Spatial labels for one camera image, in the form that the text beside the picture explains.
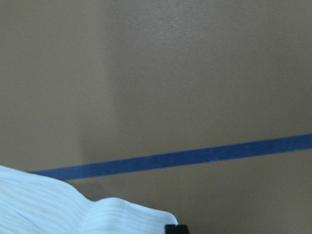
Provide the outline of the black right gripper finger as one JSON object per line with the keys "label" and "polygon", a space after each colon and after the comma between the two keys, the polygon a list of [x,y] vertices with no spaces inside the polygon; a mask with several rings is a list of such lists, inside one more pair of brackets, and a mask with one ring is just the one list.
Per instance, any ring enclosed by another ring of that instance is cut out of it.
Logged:
{"label": "black right gripper finger", "polygon": [[165,234],[188,234],[188,226],[181,224],[167,224],[164,226]]}

